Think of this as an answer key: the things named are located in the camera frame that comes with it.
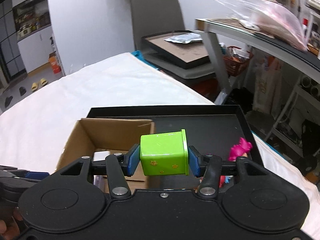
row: hand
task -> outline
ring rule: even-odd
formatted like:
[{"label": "hand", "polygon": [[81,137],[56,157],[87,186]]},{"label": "hand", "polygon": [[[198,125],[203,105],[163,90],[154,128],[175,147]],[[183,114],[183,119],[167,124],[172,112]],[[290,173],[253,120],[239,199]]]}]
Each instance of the hand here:
[{"label": "hand", "polygon": [[[14,209],[13,218],[15,218],[18,221],[22,221],[22,216],[20,215],[18,208]],[[0,235],[5,240],[11,240],[17,237],[19,234],[20,234],[20,230],[14,219],[12,219],[12,222],[10,223],[10,225],[6,225],[6,223],[3,220],[0,220]]]}]

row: slipper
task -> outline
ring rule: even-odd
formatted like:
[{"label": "slipper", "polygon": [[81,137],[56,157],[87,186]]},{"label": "slipper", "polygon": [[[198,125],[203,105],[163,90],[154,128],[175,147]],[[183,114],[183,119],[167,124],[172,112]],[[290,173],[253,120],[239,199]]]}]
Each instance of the slipper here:
[{"label": "slipper", "polygon": [[4,102],[4,107],[5,107],[5,108],[7,108],[7,107],[10,105],[12,99],[13,99],[13,96],[9,96],[9,97],[7,97],[7,98],[5,99],[5,102]]},{"label": "slipper", "polygon": [[48,83],[48,81],[45,78],[42,78],[40,79],[40,83],[44,87]]},{"label": "slipper", "polygon": [[31,87],[31,91],[34,92],[38,89],[38,83],[33,83]]},{"label": "slipper", "polygon": [[22,97],[27,91],[25,87],[20,87],[19,92],[20,92],[20,96]]}]

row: green cup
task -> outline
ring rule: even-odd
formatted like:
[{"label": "green cup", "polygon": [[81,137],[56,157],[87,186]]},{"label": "green cup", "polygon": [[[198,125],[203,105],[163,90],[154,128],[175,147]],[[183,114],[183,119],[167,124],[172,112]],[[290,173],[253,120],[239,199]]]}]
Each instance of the green cup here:
[{"label": "green cup", "polygon": [[140,161],[146,176],[188,175],[186,131],[142,135]]}]

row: chair backrest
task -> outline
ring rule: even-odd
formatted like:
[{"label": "chair backrest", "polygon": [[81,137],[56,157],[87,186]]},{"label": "chair backrest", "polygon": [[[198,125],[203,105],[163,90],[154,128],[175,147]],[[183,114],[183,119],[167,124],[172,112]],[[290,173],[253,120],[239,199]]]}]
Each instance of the chair backrest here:
[{"label": "chair backrest", "polygon": [[145,50],[141,37],[156,33],[184,30],[178,0],[131,0],[135,48]]}]

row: table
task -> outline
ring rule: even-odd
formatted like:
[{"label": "table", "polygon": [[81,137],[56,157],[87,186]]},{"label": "table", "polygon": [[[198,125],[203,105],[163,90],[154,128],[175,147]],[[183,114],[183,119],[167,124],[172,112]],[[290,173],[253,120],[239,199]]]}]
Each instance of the table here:
[{"label": "table", "polygon": [[[130,53],[107,58],[52,82],[0,116],[1,165],[55,171],[75,122],[92,107],[210,105],[211,101]],[[315,185],[254,135],[264,166],[301,188],[310,200],[302,230],[320,239]]]}]

